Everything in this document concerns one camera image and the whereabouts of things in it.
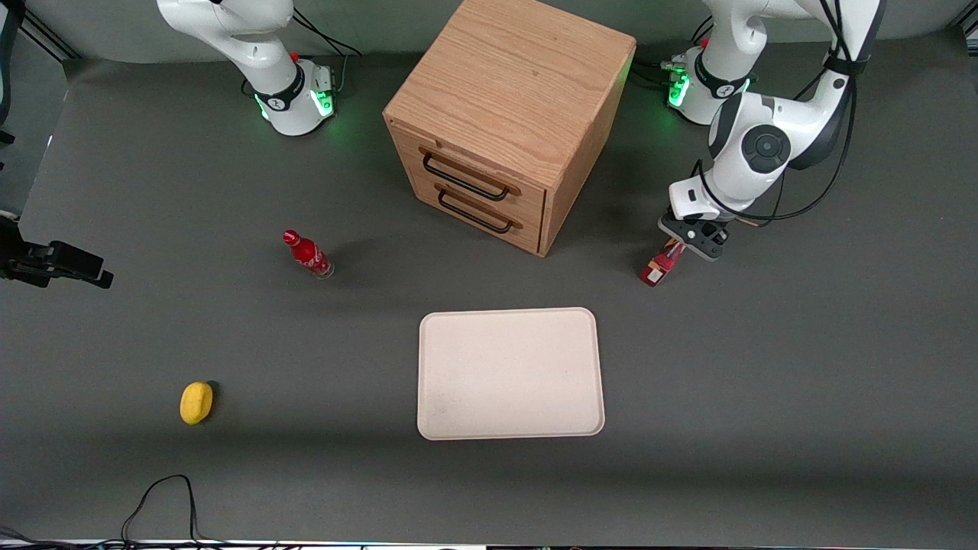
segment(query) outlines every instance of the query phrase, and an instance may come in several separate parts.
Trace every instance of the wooden drawer cabinet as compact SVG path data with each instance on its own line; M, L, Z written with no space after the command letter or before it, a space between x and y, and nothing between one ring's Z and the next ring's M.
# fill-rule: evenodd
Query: wooden drawer cabinet
M415 195L544 256L607 140L635 39L465 0L384 109Z

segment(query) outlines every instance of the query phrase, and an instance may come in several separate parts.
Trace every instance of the white tray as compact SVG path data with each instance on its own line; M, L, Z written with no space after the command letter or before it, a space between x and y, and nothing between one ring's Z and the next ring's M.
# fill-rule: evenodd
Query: white tray
M598 328L583 307L431 313L418 363L418 431L427 439L604 427Z

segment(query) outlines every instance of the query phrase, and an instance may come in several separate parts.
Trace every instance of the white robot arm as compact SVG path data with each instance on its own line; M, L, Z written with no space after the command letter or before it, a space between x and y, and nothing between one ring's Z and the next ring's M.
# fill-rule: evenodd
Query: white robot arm
M221 52L255 91L262 114L279 132L301 135L333 114L328 67L294 61L274 34L292 19L292 0L156 0L174 29Z
M761 18L810 19L793 0L703 0L713 16L710 46L699 45L662 64L685 77L673 87L669 107L696 124L709 124L720 106L746 90L747 75L768 44Z
M722 104L710 126L713 167L706 172L700 167L689 179L669 187L671 209L659 220L659 227L709 260L719 258L723 251L726 223L737 216L751 217L743 211L788 167L812 166L834 149L846 106L855 104L854 76L868 60L885 5L885 0L835 0L835 6L841 8L841 13L836 13L827 0L790 2L839 33L825 58L815 96L799 102L756 93L735 93ZM794 14L787 9L784 12ZM716 13L714 17L725 21ZM702 57L725 44L728 43L711 37ZM750 70L750 67L743 68L743 56L713 59L735 60L740 63L738 71Z

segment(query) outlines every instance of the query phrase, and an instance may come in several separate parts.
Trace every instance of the drawer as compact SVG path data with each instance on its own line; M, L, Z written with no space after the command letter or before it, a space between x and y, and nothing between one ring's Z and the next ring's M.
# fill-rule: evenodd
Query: drawer
M415 194L423 202L527 252L537 253L540 248L539 214L525 219L518 215L502 213L485 203L473 200L469 195L463 195L450 188L427 172L418 173L415 169L408 175L415 188Z
M408 130L390 126L391 136L405 169L432 183L438 183L453 196L469 199L510 218L539 224L543 217L543 190L525 184L504 181L485 168L453 155L435 140ZM415 193L420 190L412 176Z

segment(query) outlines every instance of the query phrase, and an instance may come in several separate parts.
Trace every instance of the bottle cap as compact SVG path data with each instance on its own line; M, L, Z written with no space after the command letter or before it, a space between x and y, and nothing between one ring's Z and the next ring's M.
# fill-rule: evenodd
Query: bottle cap
M295 245L299 244L299 241L301 241L302 238L299 237L298 233L292 231L291 229L287 229L286 232L282 234L282 240L285 241L290 247L294 247Z

